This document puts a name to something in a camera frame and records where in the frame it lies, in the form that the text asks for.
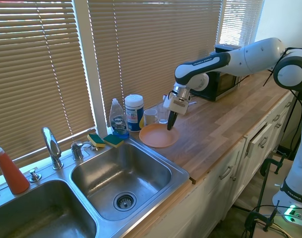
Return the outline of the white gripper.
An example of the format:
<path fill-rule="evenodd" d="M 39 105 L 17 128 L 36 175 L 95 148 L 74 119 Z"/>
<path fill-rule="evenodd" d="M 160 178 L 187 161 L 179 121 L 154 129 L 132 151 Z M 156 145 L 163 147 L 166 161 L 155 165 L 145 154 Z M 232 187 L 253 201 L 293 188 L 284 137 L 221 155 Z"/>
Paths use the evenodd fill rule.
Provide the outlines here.
<path fill-rule="evenodd" d="M 169 113 L 167 130 L 171 130 L 175 125 L 178 114 L 185 115 L 188 109 L 189 102 L 183 101 L 181 98 L 172 96 L 169 99 L 168 109 L 171 111 Z"/>

